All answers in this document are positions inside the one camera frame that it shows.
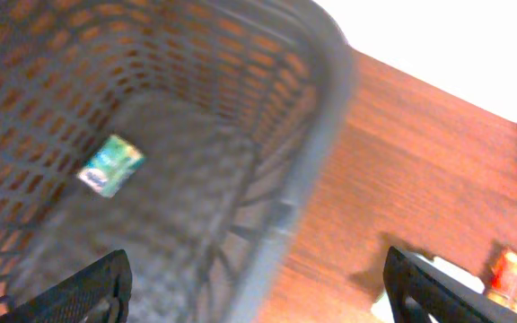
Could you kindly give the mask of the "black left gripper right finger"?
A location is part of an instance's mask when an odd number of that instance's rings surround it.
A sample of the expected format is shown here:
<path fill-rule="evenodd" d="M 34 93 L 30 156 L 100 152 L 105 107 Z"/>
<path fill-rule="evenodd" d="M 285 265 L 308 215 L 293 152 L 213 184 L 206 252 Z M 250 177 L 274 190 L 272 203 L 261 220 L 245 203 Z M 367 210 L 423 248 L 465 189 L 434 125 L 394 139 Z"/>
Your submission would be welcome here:
<path fill-rule="evenodd" d="M 389 248 L 383 282 L 396 323 L 517 323 L 514 311 L 404 249 Z"/>

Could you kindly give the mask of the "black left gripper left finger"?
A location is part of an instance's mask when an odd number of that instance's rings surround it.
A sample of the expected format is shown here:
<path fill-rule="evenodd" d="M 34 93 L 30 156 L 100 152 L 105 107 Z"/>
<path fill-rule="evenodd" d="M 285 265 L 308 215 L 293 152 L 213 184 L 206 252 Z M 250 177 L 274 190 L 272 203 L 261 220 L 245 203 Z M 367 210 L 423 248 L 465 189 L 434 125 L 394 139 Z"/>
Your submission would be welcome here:
<path fill-rule="evenodd" d="M 0 323 L 126 323 L 132 271 L 115 250 L 0 317 Z"/>

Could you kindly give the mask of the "green tissue pack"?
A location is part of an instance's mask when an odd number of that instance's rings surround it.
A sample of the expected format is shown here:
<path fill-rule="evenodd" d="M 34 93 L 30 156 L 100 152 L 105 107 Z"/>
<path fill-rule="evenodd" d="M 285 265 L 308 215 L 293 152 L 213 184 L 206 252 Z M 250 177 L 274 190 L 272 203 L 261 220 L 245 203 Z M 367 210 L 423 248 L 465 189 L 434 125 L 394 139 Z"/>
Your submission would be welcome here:
<path fill-rule="evenodd" d="M 144 154 L 130 142 L 110 135 L 77 172 L 77 178 L 100 196 L 111 198 L 144 160 Z"/>

